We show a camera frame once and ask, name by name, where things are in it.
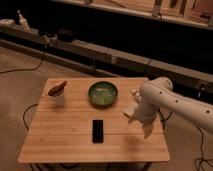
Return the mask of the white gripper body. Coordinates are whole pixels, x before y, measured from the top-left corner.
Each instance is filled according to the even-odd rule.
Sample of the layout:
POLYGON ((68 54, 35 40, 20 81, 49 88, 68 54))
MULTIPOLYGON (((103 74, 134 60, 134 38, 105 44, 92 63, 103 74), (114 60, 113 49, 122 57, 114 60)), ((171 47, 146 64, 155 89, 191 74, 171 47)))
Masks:
POLYGON ((154 123, 144 124, 142 126, 144 138, 147 139, 153 132, 154 129, 154 123))

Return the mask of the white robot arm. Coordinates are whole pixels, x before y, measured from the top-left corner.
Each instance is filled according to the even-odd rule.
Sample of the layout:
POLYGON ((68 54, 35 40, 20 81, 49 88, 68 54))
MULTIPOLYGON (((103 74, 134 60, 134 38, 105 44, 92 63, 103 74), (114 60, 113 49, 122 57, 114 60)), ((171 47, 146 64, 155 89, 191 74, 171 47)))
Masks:
POLYGON ((213 105, 174 93, 173 83, 167 77, 146 81, 138 90, 133 90, 132 95, 135 102, 128 123, 139 121, 145 138, 152 133, 161 107, 213 134, 213 105))

